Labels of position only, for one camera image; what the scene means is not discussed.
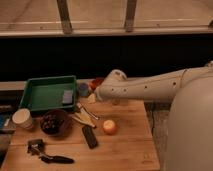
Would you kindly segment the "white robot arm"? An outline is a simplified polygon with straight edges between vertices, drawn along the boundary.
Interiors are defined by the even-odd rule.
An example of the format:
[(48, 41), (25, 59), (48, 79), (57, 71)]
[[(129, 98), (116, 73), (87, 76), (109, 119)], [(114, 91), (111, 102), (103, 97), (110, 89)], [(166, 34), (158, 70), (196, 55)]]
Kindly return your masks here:
[(150, 77), (112, 70), (94, 91), (99, 101), (169, 101), (165, 171), (213, 171), (213, 60)]

